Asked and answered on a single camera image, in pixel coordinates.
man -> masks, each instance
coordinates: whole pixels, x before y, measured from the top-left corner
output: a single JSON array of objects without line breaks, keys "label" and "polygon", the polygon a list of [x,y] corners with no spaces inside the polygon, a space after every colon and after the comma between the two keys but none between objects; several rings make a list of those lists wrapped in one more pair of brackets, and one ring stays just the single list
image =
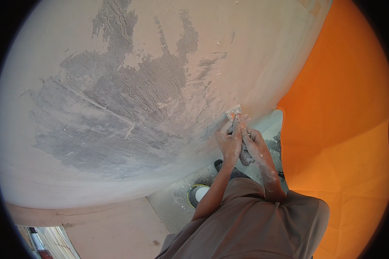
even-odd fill
[{"label": "man", "polygon": [[[327,204],[294,191],[285,194],[261,133],[247,128],[241,114],[231,128],[228,122],[215,132],[223,163],[192,221],[166,237],[156,258],[311,258],[327,228]],[[242,141],[264,186],[231,177]]]}]

brown shirt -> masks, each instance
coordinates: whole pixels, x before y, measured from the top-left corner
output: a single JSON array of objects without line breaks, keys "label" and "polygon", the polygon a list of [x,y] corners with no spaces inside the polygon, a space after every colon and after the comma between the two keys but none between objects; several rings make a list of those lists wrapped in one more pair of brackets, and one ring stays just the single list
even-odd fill
[{"label": "brown shirt", "polygon": [[254,180],[232,179],[221,207],[168,235],[156,258],[310,258],[327,228],[327,204],[294,191],[282,205],[264,199]]}]

concrete floor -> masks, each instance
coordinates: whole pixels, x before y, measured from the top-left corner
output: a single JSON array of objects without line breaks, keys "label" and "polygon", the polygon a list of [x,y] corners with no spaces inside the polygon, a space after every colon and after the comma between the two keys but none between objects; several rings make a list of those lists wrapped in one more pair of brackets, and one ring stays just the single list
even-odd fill
[{"label": "concrete floor", "polygon": [[[282,172],[281,126],[282,112],[279,110],[273,111],[263,121],[252,126],[262,133],[278,172]],[[262,184],[260,173],[255,166],[250,165],[245,167],[238,161],[236,168],[257,183]],[[189,175],[185,179],[148,196],[148,200],[170,233],[179,232],[193,217],[195,209],[187,201],[187,191],[195,184],[210,186],[216,175],[217,171],[213,164],[211,164]],[[280,180],[282,189],[287,192],[288,186],[285,179],[280,177]]]}]

orange tarp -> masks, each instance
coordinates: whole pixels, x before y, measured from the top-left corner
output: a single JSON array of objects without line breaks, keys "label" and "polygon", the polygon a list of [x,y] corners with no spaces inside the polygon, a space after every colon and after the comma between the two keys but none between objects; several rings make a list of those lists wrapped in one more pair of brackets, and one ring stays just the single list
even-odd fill
[{"label": "orange tarp", "polygon": [[314,258],[357,258],[389,200],[389,64],[354,3],[333,1],[279,107],[287,184],[331,211]]}]

forearm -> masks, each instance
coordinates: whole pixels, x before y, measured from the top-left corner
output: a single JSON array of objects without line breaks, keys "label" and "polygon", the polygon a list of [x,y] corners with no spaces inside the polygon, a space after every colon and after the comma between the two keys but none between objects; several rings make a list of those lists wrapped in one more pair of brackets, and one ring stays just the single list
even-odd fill
[{"label": "forearm", "polygon": [[281,188],[280,177],[267,147],[263,150],[261,157],[263,159],[260,161],[258,168],[264,182],[265,200],[272,203],[283,203],[287,195]]},{"label": "forearm", "polygon": [[275,203],[283,203],[287,195],[281,188],[280,177],[275,168],[268,168],[265,165],[259,165],[259,171],[264,182],[265,200]]},{"label": "forearm", "polygon": [[220,204],[222,203],[223,194],[228,185],[233,167],[233,165],[223,162],[222,168],[209,190],[197,205],[192,221],[200,218],[207,218],[218,210]]}]

